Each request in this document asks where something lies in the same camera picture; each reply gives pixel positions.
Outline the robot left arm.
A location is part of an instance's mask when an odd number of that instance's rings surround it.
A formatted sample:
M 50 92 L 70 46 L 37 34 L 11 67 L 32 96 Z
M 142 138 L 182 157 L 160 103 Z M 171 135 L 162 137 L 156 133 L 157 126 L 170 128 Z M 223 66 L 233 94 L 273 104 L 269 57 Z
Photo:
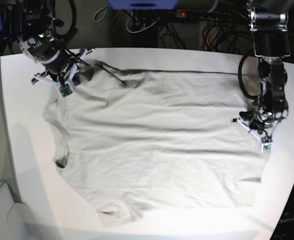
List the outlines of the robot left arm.
M 260 141 L 261 150 L 266 151 L 272 148 L 276 128 L 288 116 L 284 91 L 287 72 L 282 61 L 290 56 L 288 13 L 273 12 L 261 0 L 249 0 L 246 8 L 253 49 L 240 60 L 237 76 L 242 93 L 253 101 L 253 105 L 250 110 L 241 111 L 233 122 L 255 136 Z M 259 95 L 249 94 L 242 79 L 243 64 L 250 55 L 258 58 Z

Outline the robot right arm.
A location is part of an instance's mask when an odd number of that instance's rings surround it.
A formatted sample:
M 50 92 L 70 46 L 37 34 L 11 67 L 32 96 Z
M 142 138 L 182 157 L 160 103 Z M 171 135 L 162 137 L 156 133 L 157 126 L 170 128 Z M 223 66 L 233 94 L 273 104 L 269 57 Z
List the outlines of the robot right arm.
M 20 49 L 45 68 L 43 73 L 35 74 L 32 83 L 46 81 L 65 90 L 71 85 L 80 85 L 83 75 L 91 69 L 91 65 L 83 60 L 84 49 L 75 54 L 67 47 L 78 32 L 75 2 L 70 0 L 68 3 L 71 26 L 65 34 L 57 32 L 64 22 L 56 16 L 54 0 L 25 0 L 22 3 L 22 28 L 18 36 Z

